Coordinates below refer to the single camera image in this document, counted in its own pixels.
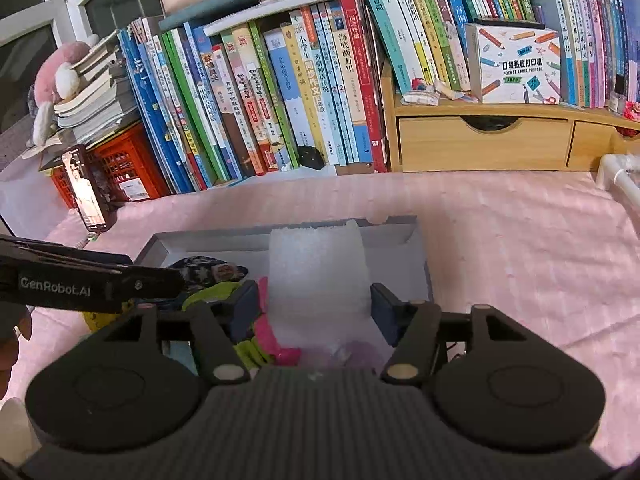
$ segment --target wooden desk organizer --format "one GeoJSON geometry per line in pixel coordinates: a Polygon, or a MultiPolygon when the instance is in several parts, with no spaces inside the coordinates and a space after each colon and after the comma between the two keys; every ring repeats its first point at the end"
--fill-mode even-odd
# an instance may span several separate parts
{"type": "Polygon", "coordinates": [[[640,130],[640,123],[605,109],[448,100],[440,106],[403,105],[388,62],[381,86],[391,171],[598,171],[606,153],[640,153],[640,136],[623,137],[615,128],[640,130]],[[484,132],[469,124],[478,116],[516,119],[484,132]]]}

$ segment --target bed sheet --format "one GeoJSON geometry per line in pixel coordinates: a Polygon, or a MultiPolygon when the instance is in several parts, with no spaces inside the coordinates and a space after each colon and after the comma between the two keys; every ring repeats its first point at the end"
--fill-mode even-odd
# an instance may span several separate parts
{"type": "MultiPolygon", "coordinates": [[[[88,249],[135,258],[155,232],[417,214],[436,301],[489,303],[597,373],[607,393],[593,447],[612,465],[640,453],[640,261],[627,209],[587,173],[370,174],[257,183],[129,203],[88,249]]],[[[49,235],[74,245],[71,212],[49,235]]],[[[39,308],[9,396],[86,333],[39,308]]]]}

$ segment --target finger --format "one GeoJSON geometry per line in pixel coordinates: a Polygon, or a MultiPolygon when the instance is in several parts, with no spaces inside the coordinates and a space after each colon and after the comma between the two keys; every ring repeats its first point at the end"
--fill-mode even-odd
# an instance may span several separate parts
{"type": "Polygon", "coordinates": [[[10,339],[0,344],[0,370],[10,370],[18,362],[20,345],[18,338],[13,335],[10,339]]]}
{"type": "Polygon", "coordinates": [[[0,399],[4,399],[9,389],[9,380],[11,380],[11,370],[0,372],[0,399]]]}
{"type": "Polygon", "coordinates": [[[27,315],[20,320],[20,323],[18,323],[18,330],[20,330],[20,333],[27,341],[31,339],[31,333],[33,332],[33,327],[31,325],[31,312],[28,312],[27,315]]]}

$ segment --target white label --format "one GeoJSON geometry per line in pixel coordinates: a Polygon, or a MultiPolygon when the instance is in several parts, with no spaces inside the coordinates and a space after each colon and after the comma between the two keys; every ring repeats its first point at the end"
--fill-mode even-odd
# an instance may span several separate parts
{"type": "Polygon", "coordinates": [[[151,198],[149,193],[146,192],[144,184],[139,178],[133,178],[131,180],[127,180],[126,182],[118,183],[120,189],[124,191],[124,194],[127,195],[129,200],[135,202],[136,200],[147,200],[151,198]]]}

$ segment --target plush toy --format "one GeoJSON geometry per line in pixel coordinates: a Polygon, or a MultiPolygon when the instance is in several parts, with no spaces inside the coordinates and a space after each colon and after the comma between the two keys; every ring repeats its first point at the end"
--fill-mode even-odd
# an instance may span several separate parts
{"type": "Polygon", "coordinates": [[[80,78],[71,67],[86,56],[98,43],[98,36],[90,36],[86,42],[65,43],[49,56],[36,75],[34,98],[38,111],[33,122],[33,143],[44,146],[50,135],[53,105],[72,97],[80,87],[80,78]]]}

